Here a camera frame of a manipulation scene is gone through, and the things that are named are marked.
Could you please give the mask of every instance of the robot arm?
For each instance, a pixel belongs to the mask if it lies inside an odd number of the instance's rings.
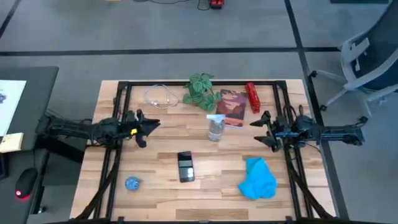
[[[267,136],[256,136],[254,139],[271,147],[273,152],[277,152],[281,147],[281,139],[286,140],[286,144],[290,146],[304,147],[307,141],[342,141],[346,144],[360,146],[364,142],[364,138],[360,127],[362,127],[368,119],[362,117],[358,123],[346,126],[320,126],[312,118],[302,114],[302,106],[300,114],[296,117],[292,124],[289,124],[284,116],[276,117],[271,122],[271,114],[265,111],[261,119],[251,123],[251,126],[268,127]]]
[[[105,118],[95,124],[85,121],[71,121],[46,114],[40,119],[36,133],[52,137],[72,136],[90,140],[92,145],[107,147],[114,147],[118,140],[135,136],[138,146],[146,147],[144,136],[160,125],[160,120],[145,118],[141,110],[137,110],[137,117],[134,112],[128,111],[123,122],[116,118]]]

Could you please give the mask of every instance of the water bottle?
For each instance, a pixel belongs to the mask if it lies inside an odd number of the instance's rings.
[[[209,125],[209,139],[210,141],[218,142],[221,140],[225,128],[224,114],[208,114],[207,119],[210,120]]]

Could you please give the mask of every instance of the white cable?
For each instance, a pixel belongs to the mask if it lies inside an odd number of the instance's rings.
[[[172,104],[172,105],[168,105],[168,106],[161,107],[161,106],[159,106],[160,103],[158,103],[157,101],[148,100],[147,94],[148,94],[149,90],[151,90],[151,89],[153,89],[153,88],[164,88],[164,89],[165,89],[165,91],[166,91],[166,97],[167,97],[167,104],[170,103],[169,93],[171,93],[171,94],[175,97],[176,102],[175,102],[174,104]],[[173,106],[175,106],[175,105],[178,104],[178,96],[177,96],[169,87],[167,87],[167,86],[165,86],[165,85],[153,85],[153,86],[147,88],[147,89],[145,90],[145,93],[144,93],[144,100],[145,100],[145,103],[148,103],[148,104],[150,104],[150,105],[152,105],[153,107],[158,108],[158,109],[167,109],[167,108],[173,107]]]

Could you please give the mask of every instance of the gray chair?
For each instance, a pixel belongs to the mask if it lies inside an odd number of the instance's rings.
[[[368,103],[384,101],[384,97],[398,90],[398,0],[392,1],[381,18],[367,31],[343,42],[341,67],[344,76],[326,71],[313,71],[310,76],[322,75],[343,84],[343,89],[320,109],[342,97],[347,91],[361,90],[364,107],[371,116]]]

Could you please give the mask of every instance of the red object on floor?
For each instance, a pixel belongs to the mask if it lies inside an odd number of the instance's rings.
[[[257,94],[256,87],[254,83],[246,83],[246,91],[249,96],[249,102],[253,113],[260,112],[260,99],[259,95]]]
[[[212,9],[221,9],[224,5],[224,0],[209,0]]]

